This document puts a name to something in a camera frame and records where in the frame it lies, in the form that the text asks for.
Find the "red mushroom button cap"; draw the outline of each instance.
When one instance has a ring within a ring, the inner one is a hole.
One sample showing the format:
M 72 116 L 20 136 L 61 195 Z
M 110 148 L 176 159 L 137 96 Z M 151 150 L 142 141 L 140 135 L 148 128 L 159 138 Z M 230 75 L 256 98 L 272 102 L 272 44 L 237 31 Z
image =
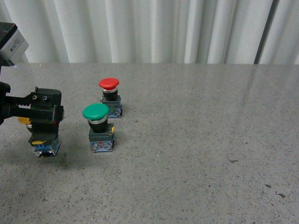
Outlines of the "red mushroom button cap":
M 113 90 L 119 83 L 117 78 L 104 78 L 99 82 L 99 86 L 104 90 Z

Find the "green mushroom button cap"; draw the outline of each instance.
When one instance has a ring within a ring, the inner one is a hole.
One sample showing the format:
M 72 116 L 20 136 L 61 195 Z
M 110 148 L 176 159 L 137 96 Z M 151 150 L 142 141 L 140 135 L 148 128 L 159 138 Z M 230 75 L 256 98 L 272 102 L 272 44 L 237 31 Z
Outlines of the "green mushroom button cap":
M 109 114 L 105 104 L 91 104 L 83 110 L 83 117 L 89 120 L 101 120 Z

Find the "gray countertop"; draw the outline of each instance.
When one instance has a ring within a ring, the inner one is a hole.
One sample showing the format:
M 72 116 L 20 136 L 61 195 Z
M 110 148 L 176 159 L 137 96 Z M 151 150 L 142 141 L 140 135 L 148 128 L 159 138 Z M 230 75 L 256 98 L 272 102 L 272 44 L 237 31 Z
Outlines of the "gray countertop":
M 299 66 L 19 64 L 10 96 L 62 92 L 56 157 L 17 118 L 0 126 L 0 223 L 299 223 Z M 120 81 L 111 153 L 83 109 Z

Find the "yellow component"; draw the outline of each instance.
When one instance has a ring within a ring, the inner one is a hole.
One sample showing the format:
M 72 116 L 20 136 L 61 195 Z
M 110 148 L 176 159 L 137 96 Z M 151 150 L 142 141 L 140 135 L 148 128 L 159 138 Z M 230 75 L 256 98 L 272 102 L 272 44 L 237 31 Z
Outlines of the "yellow component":
M 18 120 L 19 120 L 19 122 L 20 122 L 21 124 L 25 124 L 25 125 L 30 125 L 30 124 L 31 124 L 31 122 L 29 121 L 29 118 L 22 118 L 22 117 L 19 117 Z
M 33 145 L 39 145 L 39 144 L 43 144 L 43 143 L 45 143 L 47 140 L 45 140 L 45 141 L 33 141 L 32 142 L 32 144 Z

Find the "metal ring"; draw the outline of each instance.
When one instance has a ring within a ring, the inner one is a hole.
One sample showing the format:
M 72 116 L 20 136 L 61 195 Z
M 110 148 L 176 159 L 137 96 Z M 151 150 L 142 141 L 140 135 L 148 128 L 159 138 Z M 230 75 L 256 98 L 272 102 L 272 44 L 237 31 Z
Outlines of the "metal ring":
M 108 116 L 105 116 L 104 118 L 100 119 L 100 120 L 90 120 L 88 119 L 88 123 L 92 124 L 92 125 L 98 125 L 103 123 L 105 120 L 107 120 Z
M 112 90 L 105 90 L 105 89 L 103 89 L 104 93 L 113 93 L 115 91 L 117 91 L 117 87 L 115 89 L 112 89 Z

